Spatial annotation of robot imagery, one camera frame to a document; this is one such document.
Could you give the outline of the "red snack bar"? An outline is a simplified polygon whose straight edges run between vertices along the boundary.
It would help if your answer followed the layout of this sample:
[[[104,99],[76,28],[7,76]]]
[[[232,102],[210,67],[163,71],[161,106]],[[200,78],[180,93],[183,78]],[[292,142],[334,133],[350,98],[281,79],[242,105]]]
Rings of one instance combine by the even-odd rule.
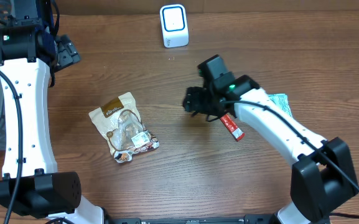
[[[229,115],[224,115],[220,118],[220,121],[227,128],[230,134],[234,137],[236,141],[240,141],[244,136],[244,132],[238,127],[238,125],[233,121]]]

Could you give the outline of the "teal tissue packet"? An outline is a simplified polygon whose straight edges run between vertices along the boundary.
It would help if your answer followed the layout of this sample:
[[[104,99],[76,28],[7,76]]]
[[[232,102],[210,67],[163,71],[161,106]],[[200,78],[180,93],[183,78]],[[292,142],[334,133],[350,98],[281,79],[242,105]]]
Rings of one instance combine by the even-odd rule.
[[[272,95],[268,95],[269,99],[280,109],[282,109],[289,116],[292,116],[292,111],[289,105],[288,97],[284,93],[276,93]]]

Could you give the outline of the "beige red snack bag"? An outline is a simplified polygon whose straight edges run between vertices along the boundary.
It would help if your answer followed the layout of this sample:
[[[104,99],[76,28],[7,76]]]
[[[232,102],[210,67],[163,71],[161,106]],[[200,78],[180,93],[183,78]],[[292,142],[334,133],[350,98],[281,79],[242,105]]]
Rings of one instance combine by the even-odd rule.
[[[159,147],[159,140],[142,122],[136,100],[130,92],[89,112],[89,117],[118,163],[130,162],[136,154]]]

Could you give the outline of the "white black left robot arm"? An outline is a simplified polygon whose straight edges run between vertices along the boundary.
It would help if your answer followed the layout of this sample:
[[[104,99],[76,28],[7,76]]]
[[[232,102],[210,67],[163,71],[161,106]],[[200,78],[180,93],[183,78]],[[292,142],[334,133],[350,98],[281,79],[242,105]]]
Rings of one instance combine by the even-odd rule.
[[[59,172],[49,132],[47,91],[55,74],[80,57],[59,35],[55,1],[14,1],[0,27],[0,81],[6,153],[0,180],[5,221],[13,213],[48,223],[104,223],[105,212],[82,195],[76,172]]]

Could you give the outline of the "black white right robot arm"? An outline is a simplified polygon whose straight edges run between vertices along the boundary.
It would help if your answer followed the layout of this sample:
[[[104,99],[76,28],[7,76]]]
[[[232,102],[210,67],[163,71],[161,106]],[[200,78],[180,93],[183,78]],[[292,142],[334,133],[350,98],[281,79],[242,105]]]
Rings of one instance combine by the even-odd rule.
[[[220,119],[230,113],[255,129],[291,167],[291,200],[270,223],[329,223],[332,212],[356,196],[348,145],[318,135],[274,104],[247,75],[235,78],[219,55],[198,65],[201,87],[187,88],[183,107]]]

